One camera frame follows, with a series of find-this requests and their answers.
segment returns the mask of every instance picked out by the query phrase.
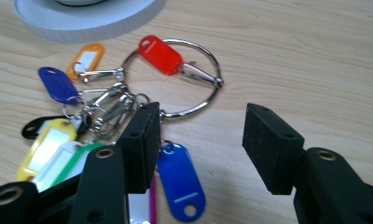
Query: blue key tag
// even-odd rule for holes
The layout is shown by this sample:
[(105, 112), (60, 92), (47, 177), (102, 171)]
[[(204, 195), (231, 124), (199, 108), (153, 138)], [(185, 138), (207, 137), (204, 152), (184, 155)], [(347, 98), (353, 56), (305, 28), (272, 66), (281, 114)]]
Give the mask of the blue key tag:
[(76, 100), (78, 91), (64, 72), (53, 67), (41, 67), (38, 69), (38, 75), (47, 88), (50, 97), (55, 101), (67, 105), (78, 103)]
[(157, 166), (173, 216), (185, 222), (198, 219), (206, 199), (187, 149), (167, 144), (161, 149)]

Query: orange key tag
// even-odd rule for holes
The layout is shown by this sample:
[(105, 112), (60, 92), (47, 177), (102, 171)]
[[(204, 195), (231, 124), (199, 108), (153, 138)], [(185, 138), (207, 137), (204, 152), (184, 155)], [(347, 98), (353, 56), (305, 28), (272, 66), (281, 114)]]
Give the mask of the orange key tag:
[(85, 45), (68, 66), (67, 76), (72, 80), (77, 80), (79, 73), (94, 70), (103, 54), (102, 44), (94, 42)]

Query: green key tag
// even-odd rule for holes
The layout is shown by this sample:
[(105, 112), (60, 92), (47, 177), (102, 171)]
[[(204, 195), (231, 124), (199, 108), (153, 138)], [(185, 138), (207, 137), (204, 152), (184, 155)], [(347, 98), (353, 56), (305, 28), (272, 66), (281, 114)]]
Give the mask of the green key tag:
[(62, 169), (59, 176), (56, 178), (53, 185), (62, 183), (64, 180), (69, 179), (75, 175), (82, 173), (84, 169), (85, 161), (88, 157), (88, 154), (94, 150), (96, 147), (101, 147), (103, 144), (99, 142), (94, 142), (91, 145), (83, 146), (76, 151), (73, 158), (67, 163), (67, 165)]

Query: screw hole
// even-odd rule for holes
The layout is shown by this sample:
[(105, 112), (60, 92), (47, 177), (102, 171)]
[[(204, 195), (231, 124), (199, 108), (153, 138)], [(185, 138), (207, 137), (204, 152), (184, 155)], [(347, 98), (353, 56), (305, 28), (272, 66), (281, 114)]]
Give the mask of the screw hole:
[(110, 156), (114, 155), (114, 150), (113, 149), (102, 149), (98, 152), (96, 152), (96, 157), (99, 159), (105, 159)]
[(104, 210), (94, 209), (88, 213), (87, 221), (89, 223), (98, 223), (104, 220)]
[(188, 217), (194, 217), (197, 211), (194, 204), (187, 204), (184, 208), (184, 212)]
[(4, 189), (0, 192), (0, 206), (12, 203), (23, 194), (23, 189), (18, 186)]
[(336, 159), (336, 156), (330, 152), (327, 151), (317, 151), (317, 155), (326, 161), (334, 161)]

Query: black plastic part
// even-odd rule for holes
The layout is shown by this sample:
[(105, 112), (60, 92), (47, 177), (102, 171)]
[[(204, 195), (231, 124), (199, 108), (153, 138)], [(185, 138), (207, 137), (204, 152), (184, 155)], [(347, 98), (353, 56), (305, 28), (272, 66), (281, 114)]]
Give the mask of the black plastic part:
[(160, 149), (159, 103), (140, 107), (117, 140), (125, 160), (128, 193), (151, 187)]
[[(41, 128), (41, 126), (45, 123), (45, 121), (50, 121), (53, 119), (67, 119), (66, 116), (51, 116), (51, 117), (42, 117), (38, 119), (34, 119), (27, 123), (23, 129), (21, 130), (21, 136), (23, 136), (25, 139), (36, 139), (36, 137), (39, 135), (38, 130)], [(78, 130), (76, 130), (77, 134), (82, 134), (85, 131), (89, 129), (91, 125), (91, 117), (87, 116), (86, 122), (82, 122), (79, 126)]]
[(68, 223), (129, 223), (124, 176), (119, 147), (103, 146), (92, 150), (79, 180)]
[(40, 212), (35, 184), (13, 182), (0, 187), (0, 223), (36, 223)]
[(291, 194), (304, 138), (270, 109), (248, 104), (242, 146), (272, 194)]
[(302, 166), (307, 185), (294, 201), (299, 223), (373, 223), (372, 190), (343, 157), (314, 147)]
[(80, 176), (71, 177), (39, 194), (42, 212), (37, 223), (67, 223), (76, 199), (76, 189)]

